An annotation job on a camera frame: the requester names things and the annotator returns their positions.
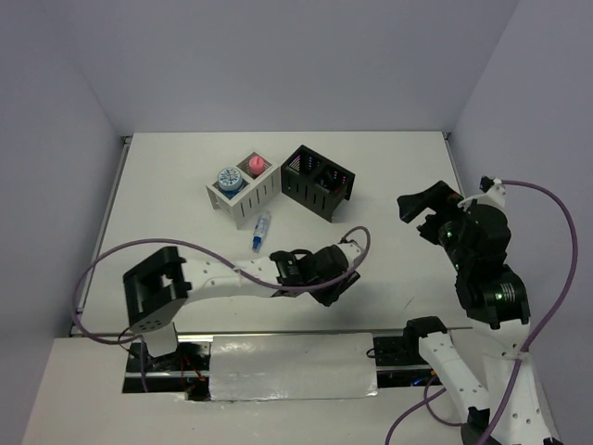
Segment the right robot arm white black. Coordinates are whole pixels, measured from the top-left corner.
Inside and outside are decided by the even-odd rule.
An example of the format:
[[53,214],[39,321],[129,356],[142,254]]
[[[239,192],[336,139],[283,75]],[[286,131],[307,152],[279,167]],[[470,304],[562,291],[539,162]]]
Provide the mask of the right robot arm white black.
[[399,218],[411,223],[430,210],[419,235],[446,252],[455,291],[477,336],[486,380],[480,382],[436,316],[410,320],[404,355],[426,361],[451,397],[465,444],[557,444],[538,398],[533,362],[522,349],[531,332],[527,291],[506,262],[511,230],[499,179],[483,179],[481,194],[463,197],[439,181],[398,197]]

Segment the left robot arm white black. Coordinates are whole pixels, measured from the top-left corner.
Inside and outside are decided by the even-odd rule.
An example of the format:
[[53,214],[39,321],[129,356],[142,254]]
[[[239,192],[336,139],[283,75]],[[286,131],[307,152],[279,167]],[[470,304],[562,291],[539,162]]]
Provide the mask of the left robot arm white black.
[[356,242],[341,241],[315,253],[276,251],[229,267],[222,261],[188,261],[176,247],[164,247],[123,275],[129,327],[145,341],[148,359],[169,370],[182,357],[173,319],[184,305],[206,299],[296,298],[309,293],[328,307],[360,278],[350,269],[363,253]]

